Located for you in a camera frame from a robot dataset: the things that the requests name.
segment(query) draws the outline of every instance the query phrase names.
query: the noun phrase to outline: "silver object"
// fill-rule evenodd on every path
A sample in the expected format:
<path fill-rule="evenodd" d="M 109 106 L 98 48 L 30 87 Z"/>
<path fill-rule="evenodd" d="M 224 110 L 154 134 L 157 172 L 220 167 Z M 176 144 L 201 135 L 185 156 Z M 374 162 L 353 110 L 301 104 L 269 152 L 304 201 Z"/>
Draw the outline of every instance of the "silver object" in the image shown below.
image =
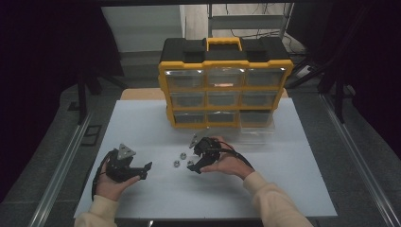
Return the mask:
<path fill-rule="evenodd" d="M 174 167 L 178 167 L 178 166 L 180 166 L 180 161 L 174 161 Z"/>
<path fill-rule="evenodd" d="M 181 158 L 182 160 L 185 160 L 185 159 L 186 159 L 186 153 L 181 153 L 181 154 L 180 154 L 180 158 Z"/>
<path fill-rule="evenodd" d="M 128 148 L 124 144 L 120 144 L 120 148 L 118 149 L 117 159 L 118 160 L 125 159 L 125 158 L 131 157 L 131 156 L 133 156 L 135 154 L 136 154 L 135 151 L 133 151 L 132 149 Z"/>
<path fill-rule="evenodd" d="M 198 131 L 192 136 L 191 144 L 189 144 L 189 148 L 193 148 L 201 141 L 201 138 L 206 137 L 209 134 L 210 127 L 207 127 L 204 130 Z"/>

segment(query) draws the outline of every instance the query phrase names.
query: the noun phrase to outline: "long sleeve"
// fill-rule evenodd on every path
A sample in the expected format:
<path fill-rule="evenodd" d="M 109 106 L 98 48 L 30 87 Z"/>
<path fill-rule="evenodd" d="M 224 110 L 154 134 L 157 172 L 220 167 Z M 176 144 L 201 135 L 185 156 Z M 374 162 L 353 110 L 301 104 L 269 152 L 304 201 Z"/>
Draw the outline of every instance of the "long sleeve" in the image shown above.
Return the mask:
<path fill-rule="evenodd" d="M 258 172 L 244 180 L 244 187 L 253 196 L 253 207 L 265 227 L 312 226 L 287 193 L 275 183 L 268 183 Z"/>
<path fill-rule="evenodd" d="M 80 214 L 75 227 L 116 227 L 114 223 L 118 202 L 104 197 L 94 196 L 94 202 L 88 212 Z"/>

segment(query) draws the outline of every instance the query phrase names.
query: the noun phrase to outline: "small metal nut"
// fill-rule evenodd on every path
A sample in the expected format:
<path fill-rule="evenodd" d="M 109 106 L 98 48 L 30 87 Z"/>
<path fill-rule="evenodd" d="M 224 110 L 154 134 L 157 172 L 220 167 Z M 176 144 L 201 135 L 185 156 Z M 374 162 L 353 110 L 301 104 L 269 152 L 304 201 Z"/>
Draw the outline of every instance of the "small metal nut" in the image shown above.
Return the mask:
<path fill-rule="evenodd" d="M 180 154 L 180 158 L 181 158 L 182 160 L 185 160 L 185 159 L 186 159 L 186 153 L 181 153 L 181 154 Z"/>
<path fill-rule="evenodd" d="M 174 161 L 174 167 L 178 167 L 178 166 L 180 166 L 180 161 Z"/>

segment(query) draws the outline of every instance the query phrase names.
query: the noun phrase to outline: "gray floor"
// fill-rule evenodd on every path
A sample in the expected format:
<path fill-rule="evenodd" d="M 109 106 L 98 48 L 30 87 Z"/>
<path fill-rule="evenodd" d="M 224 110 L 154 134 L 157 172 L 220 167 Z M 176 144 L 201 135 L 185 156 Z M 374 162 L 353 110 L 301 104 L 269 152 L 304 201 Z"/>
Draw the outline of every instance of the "gray floor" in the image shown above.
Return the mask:
<path fill-rule="evenodd" d="M 125 77 L 119 78 L 132 88 L 159 87 L 157 81 L 158 53 L 123 54 Z M 44 226 L 73 226 L 73 215 L 92 167 L 115 102 L 122 90 L 104 79 L 99 79 L 103 91 L 99 96 L 87 92 L 93 116 L 88 135 L 66 175 Z M 339 213 L 337 218 L 311 218 L 314 226 L 387 226 L 372 195 L 340 139 L 316 85 L 312 79 L 300 87 L 288 90 L 305 129 L 305 134 L 323 175 L 330 197 Z M 0 204 L 1 226 L 27 226 L 41 201 L 44 191 L 77 128 L 78 112 L 69 111 L 78 102 L 77 87 L 63 92 L 59 111 L 46 137 L 25 171 Z M 345 125 L 375 178 L 389 198 L 394 211 L 401 214 L 401 162 L 353 107 L 350 98 L 344 99 Z M 90 135 L 99 129 L 99 136 Z M 147 226 L 146 221 L 118 219 L 119 226 Z"/>

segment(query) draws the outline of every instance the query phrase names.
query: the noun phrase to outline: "yellow and black toolbox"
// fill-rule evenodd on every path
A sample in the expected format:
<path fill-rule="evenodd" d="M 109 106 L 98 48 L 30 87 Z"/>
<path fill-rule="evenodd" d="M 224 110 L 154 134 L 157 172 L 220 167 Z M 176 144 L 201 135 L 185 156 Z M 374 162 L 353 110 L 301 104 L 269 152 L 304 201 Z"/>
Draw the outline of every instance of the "yellow and black toolbox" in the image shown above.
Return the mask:
<path fill-rule="evenodd" d="M 281 39 L 165 41 L 159 83 L 175 128 L 263 128 L 293 68 Z"/>

